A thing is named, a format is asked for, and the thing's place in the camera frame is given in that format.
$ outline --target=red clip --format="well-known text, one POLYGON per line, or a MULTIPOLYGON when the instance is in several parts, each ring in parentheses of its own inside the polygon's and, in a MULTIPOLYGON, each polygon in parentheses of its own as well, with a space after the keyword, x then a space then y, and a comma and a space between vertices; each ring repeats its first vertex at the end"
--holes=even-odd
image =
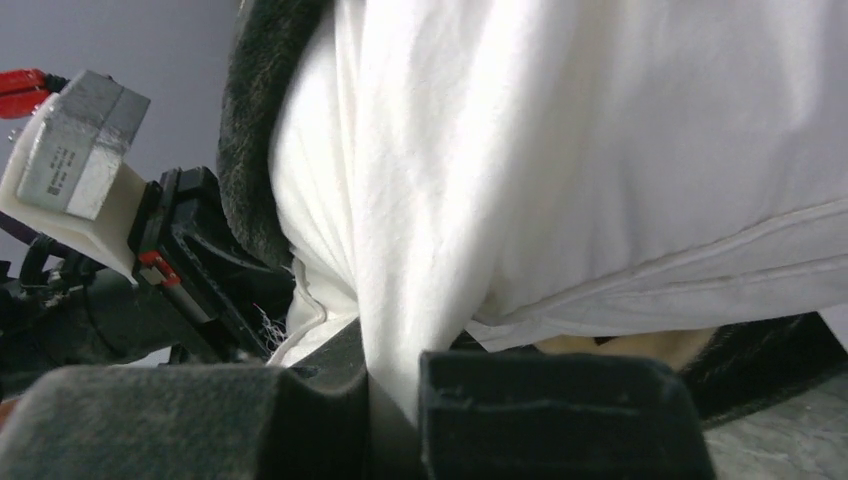
POLYGON ((23 118, 32 114, 47 97, 47 74, 34 68, 0 72, 0 118, 23 118))
POLYGON ((173 287, 174 285, 179 285, 182 282, 182 279, 179 275, 177 275, 177 272, 174 271, 173 267, 168 265, 168 262, 162 258, 162 254, 156 250, 140 254, 138 256, 138 260, 145 267, 156 269, 162 274, 164 280, 162 280, 161 285, 163 287, 173 287))

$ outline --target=white cloth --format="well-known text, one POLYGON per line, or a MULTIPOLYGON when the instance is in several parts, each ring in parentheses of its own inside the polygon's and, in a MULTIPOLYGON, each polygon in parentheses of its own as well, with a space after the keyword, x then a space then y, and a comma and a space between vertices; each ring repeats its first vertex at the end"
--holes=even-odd
POLYGON ((824 309, 819 314, 830 327, 833 336, 848 351, 848 303, 824 309))
POLYGON ((338 0, 273 145, 290 365, 848 302, 848 2, 338 0))

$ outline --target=black machine part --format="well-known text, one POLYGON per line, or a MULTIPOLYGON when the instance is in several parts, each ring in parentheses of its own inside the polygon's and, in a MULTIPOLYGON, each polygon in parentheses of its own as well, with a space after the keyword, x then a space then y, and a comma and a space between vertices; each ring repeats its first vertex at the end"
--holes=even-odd
POLYGON ((0 265, 3 398, 61 366, 125 364, 172 346, 171 364, 270 357, 285 331, 294 279, 239 247, 212 172, 166 172, 148 184, 135 213, 127 243, 139 257, 137 284, 23 232, 32 241, 20 278, 9 277, 8 262, 0 265), (59 253, 59 264, 46 268, 59 253), (156 261, 146 264, 151 255, 156 261), (163 268, 168 281, 157 282, 163 268))
MULTIPOLYGON (((359 339, 354 322, 290 369, 61 369, 0 435, 0 478, 379 478, 359 339)), ((453 351, 421 372, 422 461, 391 478, 715 478, 656 362, 453 351)))

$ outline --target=silver metal block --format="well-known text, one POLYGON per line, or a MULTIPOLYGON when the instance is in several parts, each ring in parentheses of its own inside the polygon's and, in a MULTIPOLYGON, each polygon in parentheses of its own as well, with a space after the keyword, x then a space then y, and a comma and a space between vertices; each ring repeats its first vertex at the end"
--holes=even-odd
POLYGON ((17 197, 94 220, 150 100, 94 72, 62 91, 39 127, 17 197))

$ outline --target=black foam block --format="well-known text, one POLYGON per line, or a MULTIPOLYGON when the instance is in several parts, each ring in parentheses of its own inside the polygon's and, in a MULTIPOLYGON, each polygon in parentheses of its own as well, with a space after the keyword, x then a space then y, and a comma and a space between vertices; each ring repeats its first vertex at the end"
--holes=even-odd
POLYGON ((368 428, 364 367, 317 357, 294 370, 55 371, 0 434, 0 478, 356 478, 368 428))
POLYGON ((421 369, 430 478, 715 478, 686 387, 657 362, 447 352, 421 369))

